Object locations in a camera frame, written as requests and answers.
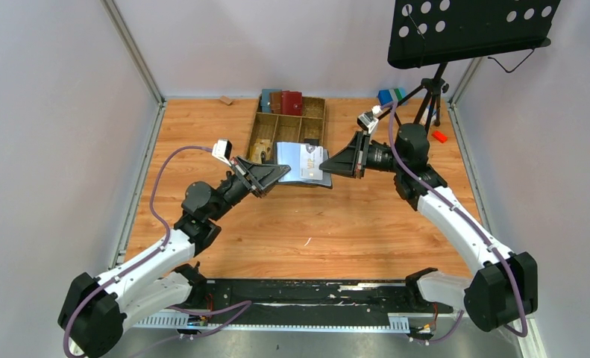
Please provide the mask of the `black music stand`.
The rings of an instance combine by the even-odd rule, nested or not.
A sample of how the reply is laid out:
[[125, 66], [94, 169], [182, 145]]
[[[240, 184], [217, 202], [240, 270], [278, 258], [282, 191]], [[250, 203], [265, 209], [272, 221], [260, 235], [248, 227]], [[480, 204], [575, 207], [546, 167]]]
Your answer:
[[415, 121], [427, 114], [426, 125], [438, 125], [442, 94], [448, 91], [443, 74], [450, 62], [549, 46], [558, 6], [558, 1], [396, 1], [388, 64], [437, 67], [397, 105], [424, 90]]

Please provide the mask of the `gold cards stack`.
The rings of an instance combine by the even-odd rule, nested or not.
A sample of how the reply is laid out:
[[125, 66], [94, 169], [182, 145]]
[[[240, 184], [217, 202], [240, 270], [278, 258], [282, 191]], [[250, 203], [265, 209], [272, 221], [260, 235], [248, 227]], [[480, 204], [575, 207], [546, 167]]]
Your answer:
[[257, 139], [251, 146], [250, 160], [254, 163], [265, 163], [270, 159], [272, 141], [270, 139]]

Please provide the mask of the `woven wicker tray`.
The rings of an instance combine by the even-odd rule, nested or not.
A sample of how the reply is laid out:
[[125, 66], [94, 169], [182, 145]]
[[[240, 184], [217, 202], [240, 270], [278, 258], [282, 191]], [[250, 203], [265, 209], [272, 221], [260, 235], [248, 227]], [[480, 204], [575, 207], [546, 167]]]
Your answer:
[[245, 158], [252, 160], [254, 147], [261, 140], [268, 140], [270, 147], [266, 154], [272, 160], [272, 146], [276, 142], [305, 142], [314, 139], [321, 146], [327, 145], [326, 124], [327, 106], [324, 98], [304, 96], [303, 115], [291, 116], [284, 114], [264, 113], [261, 109], [261, 95], [257, 96], [256, 111], [253, 116], [251, 132]]

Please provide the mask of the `red block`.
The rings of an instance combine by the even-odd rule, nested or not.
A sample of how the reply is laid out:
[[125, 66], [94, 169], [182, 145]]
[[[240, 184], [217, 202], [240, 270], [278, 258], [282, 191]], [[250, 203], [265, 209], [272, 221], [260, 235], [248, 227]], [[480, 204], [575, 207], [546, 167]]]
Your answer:
[[432, 132], [432, 136], [440, 143], [446, 143], [448, 141], [448, 136], [446, 136], [444, 133], [440, 131]]

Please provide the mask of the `silver VIP credit card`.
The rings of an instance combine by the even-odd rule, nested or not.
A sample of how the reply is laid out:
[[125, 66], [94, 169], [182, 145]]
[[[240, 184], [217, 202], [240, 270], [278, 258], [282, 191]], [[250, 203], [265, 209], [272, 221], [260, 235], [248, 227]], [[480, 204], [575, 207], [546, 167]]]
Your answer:
[[302, 181], [323, 179], [323, 171], [319, 168], [324, 161], [324, 149], [321, 146], [303, 144], [300, 147], [300, 179]]

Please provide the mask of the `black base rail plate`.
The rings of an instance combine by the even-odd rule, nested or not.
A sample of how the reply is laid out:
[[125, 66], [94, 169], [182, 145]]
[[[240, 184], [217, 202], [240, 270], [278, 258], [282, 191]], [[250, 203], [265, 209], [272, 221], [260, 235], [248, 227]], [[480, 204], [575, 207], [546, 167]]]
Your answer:
[[435, 314], [453, 312], [451, 307], [444, 304], [418, 301], [413, 291], [406, 287], [404, 280], [219, 278], [208, 280], [199, 289], [196, 298], [190, 298], [179, 306], [185, 310], [216, 310], [218, 315], [234, 315], [237, 310], [228, 311], [227, 308], [243, 301], [251, 302], [247, 310], [261, 306], [358, 306], [381, 313], [416, 314], [427, 320], [434, 318]]

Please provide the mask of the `blue block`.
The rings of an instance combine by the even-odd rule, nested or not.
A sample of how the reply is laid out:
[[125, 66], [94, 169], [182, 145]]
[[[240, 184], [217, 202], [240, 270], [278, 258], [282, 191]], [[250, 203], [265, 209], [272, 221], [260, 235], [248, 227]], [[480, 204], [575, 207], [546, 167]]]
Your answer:
[[396, 100], [393, 89], [382, 89], [377, 94], [377, 99], [381, 107]]

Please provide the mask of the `black card holder with sleeves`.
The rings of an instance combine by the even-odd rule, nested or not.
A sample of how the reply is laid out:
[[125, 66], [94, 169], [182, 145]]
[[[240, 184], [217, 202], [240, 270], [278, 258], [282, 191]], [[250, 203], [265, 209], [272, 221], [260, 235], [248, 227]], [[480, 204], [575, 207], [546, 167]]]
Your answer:
[[[276, 155], [276, 164], [279, 165], [289, 165], [291, 167], [291, 171], [287, 173], [284, 177], [282, 177], [278, 183], [281, 185], [296, 185], [296, 186], [320, 186], [327, 189], [331, 189], [333, 187], [331, 174], [327, 172], [323, 172], [324, 176], [323, 179], [320, 181], [311, 180], [311, 181], [302, 181], [300, 179], [300, 147], [303, 144], [308, 143], [299, 143], [299, 142], [277, 142], [274, 146]], [[328, 151], [324, 147], [324, 161], [329, 158]]]

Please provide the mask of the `brown card wallet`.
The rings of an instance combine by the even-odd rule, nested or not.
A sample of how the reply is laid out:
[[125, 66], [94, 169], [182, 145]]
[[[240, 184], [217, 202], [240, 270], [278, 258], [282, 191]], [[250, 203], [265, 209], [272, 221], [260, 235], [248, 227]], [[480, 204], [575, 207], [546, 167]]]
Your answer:
[[282, 113], [282, 91], [274, 91], [269, 93], [269, 107], [271, 113]]

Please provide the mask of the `green block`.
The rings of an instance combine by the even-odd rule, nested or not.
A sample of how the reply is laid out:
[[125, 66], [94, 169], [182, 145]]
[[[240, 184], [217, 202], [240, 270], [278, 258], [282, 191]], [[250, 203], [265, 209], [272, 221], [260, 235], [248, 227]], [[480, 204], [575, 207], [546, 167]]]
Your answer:
[[400, 102], [407, 96], [406, 90], [402, 87], [394, 88], [392, 90], [392, 97], [395, 101]]

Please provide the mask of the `blue card wallet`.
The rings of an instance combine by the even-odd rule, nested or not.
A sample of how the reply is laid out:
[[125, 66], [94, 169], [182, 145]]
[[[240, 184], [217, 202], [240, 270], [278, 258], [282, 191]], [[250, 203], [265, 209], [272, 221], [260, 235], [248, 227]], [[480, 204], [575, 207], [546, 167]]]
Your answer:
[[260, 96], [260, 109], [262, 113], [271, 113], [269, 107], [269, 93], [274, 91], [282, 91], [281, 89], [262, 89]]

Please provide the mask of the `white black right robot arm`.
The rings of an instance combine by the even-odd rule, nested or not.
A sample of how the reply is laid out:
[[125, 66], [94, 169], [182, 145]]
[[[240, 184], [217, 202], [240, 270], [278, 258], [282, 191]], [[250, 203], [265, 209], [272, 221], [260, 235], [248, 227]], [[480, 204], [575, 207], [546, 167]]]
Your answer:
[[399, 196], [444, 235], [473, 277], [426, 268], [407, 276], [412, 302], [463, 310], [482, 331], [510, 328], [538, 309], [538, 265], [527, 252], [515, 253], [461, 205], [447, 182], [428, 163], [430, 143], [420, 124], [404, 124], [391, 145], [358, 131], [320, 169], [361, 178], [367, 169], [394, 173]]

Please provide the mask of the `red card wallet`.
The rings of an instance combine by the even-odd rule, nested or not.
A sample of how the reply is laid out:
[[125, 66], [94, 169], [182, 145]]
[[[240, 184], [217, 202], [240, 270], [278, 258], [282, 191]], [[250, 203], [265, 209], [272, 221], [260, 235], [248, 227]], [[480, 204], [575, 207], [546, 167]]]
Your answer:
[[301, 116], [303, 108], [303, 96], [298, 91], [286, 91], [281, 93], [281, 113], [290, 116]]

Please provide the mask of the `small wooden block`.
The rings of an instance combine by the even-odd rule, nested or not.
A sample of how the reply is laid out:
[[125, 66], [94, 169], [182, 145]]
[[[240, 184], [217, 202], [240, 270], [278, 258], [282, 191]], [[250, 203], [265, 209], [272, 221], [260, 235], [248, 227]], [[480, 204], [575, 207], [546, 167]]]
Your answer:
[[227, 96], [225, 96], [225, 95], [221, 96], [221, 97], [219, 98], [219, 100], [220, 100], [220, 101], [221, 101], [223, 104], [225, 104], [225, 105], [227, 105], [227, 106], [230, 106], [230, 105], [232, 105], [232, 103], [233, 103], [233, 99], [232, 99], [232, 98], [229, 98], [229, 97], [227, 97]]

